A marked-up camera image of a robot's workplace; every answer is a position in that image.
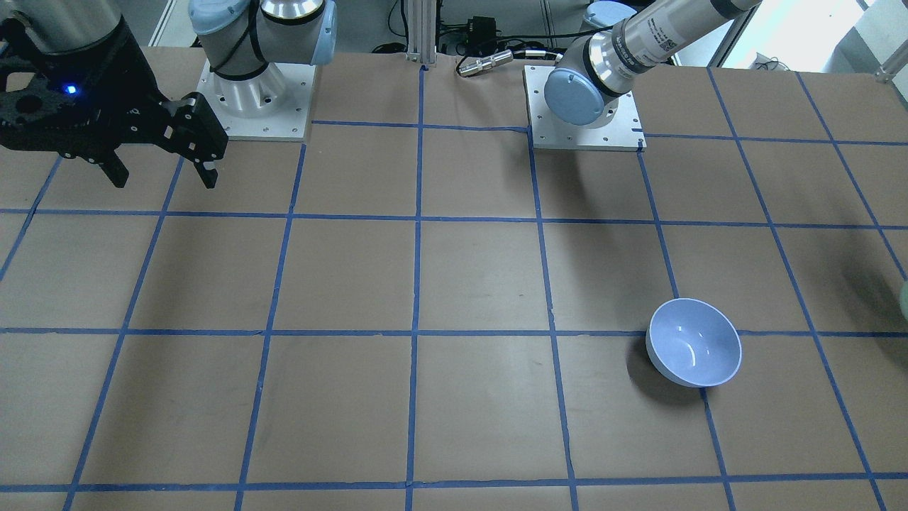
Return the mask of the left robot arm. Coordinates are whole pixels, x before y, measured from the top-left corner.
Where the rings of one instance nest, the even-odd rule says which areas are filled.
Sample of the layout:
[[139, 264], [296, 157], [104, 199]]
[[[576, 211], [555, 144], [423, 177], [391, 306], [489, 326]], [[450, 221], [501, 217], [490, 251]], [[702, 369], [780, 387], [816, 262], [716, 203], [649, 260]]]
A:
[[588, 4], [578, 36], [548, 75], [543, 97], [575, 126], [599, 123], [639, 75], [757, 7], [758, 1], [655, 1], [636, 11], [616, 1]]

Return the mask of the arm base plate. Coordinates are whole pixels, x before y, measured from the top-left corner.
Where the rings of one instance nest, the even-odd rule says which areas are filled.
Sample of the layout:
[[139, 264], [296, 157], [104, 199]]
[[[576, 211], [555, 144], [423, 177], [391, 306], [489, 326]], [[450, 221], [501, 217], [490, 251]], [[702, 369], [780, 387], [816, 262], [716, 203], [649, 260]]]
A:
[[245, 80], [230, 80], [204, 63], [196, 91], [203, 94], [231, 141], [304, 142], [320, 68], [270, 62]]
[[534, 148], [635, 152], [648, 147], [632, 92], [607, 104], [601, 116], [590, 125], [571, 125], [559, 119], [543, 96], [548, 75], [554, 70], [554, 67], [524, 67], [526, 107]]

